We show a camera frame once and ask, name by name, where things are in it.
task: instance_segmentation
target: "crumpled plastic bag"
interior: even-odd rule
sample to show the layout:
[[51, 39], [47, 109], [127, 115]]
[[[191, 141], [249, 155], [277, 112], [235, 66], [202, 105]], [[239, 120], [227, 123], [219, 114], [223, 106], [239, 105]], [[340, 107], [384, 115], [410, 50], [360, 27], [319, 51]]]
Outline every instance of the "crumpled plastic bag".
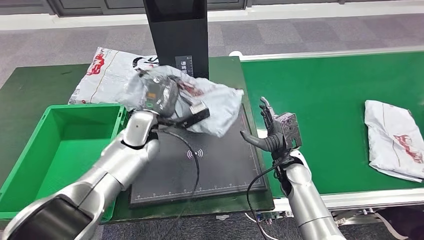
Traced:
[[98, 47], [93, 62], [69, 99], [69, 104], [120, 103], [128, 111], [142, 110], [145, 88], [139, 70], [151, 75], [174, 76], [180, 96], [171, 118], [190, 113], [189, 104], [203, 101], [210, 117], [188, 130], [222, 137], [237, 119], [242, 105], [243, 90], [213, 83], [205, 78], [193, 78], [170, 66], [158, 66], [157, 56], [141, 56], [124, 51]]
[[424, 140], [407, 109], [380, 101], [365, 101], [369, 165], [392, 177], [424, 179]]
[[206, 78], [194, 78], [171, 66], [157, 66], [148, 69], [147, 74], [142, 77], [134, 76], [124, 87], [125, 99], [120, 102], [131, 109], [142, 110], [145, 102], [142, 97], [146, 95], [145, 78], [154, 77], [172, 78], [178, 84], [179, 96], [171, 119], [191, 114], [189, 103], [203, 102], [209, 108], [210, 117], [187, 128], [191, 132], [206, 133], [220, 138], [239, 115], [244, 94], [242, 89], [217, 84]]
[[155, 55], [141, 56], [98, 47], [87, 73], [70, 96], [69, 104], [118, 103], [124, 85], [137, 75], [134, 69], [151, 69], [159, 65]]

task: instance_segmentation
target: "gray carpet floor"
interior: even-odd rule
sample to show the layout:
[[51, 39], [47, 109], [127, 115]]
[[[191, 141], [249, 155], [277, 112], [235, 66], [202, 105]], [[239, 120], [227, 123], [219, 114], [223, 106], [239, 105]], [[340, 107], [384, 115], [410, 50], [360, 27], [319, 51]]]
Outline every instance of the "gray carpet floor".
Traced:
[[[210, 22], [209, 55], [322, 52], [424, 45], [424, 14]], [[98, 46], [155, 54], [147, 25], [0, 31], [0, 87], [16, 67], [90, 63]], [[173, 219], [104, 225], [97, 240], [159, 239]], [[279, 240], [300, 240], [292, 218], [263, 224]], [[382, 223], [341, 226], [348, 240], [393, 240]], [[224, 221], [214, 215], [185, 217], [170, 230], [173, 240], [260, 240], [242, 213]]]

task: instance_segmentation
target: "plastic package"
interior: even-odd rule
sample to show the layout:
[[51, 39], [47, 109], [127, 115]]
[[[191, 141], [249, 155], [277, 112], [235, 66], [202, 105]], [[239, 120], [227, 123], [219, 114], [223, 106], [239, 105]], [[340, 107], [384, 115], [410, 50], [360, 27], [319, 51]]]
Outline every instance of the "plastic package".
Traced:
[[365, 101], [369, 165], [377, 171], [409, 181], [424, 179], [424, 141], [407, 109]]
[[167, 76], [149, 74], [149, 71], [140, 70], [140, 82], [143, 85], [142, 93], [127, 93], [141, 96], [139, 110], [150, 110], [162, 118], [169, 118], [175, 112], [175, 104], [179, 96], [179, 89], [175, 79]]
[[69, 104], [122, 103], [137, 105], [136, 96], [124, 95], [129, 80], [138, 73], [134, 69], [150, 69], [159, 65], [155, 55], [141, 56], [98, 47], [93, 62], [69, 99]]
[[187, 130], [222, 137], [239, 115], [243, 90], [217, 84], [206, 78], [194, 78], [171, 66], [158, 66], [148, 70], [149, 78], [171, 78], [178, 84], [179, 96], [172, 119], [187, 116], [190, 105], [203, 102], [210, 117], [194, 124]]

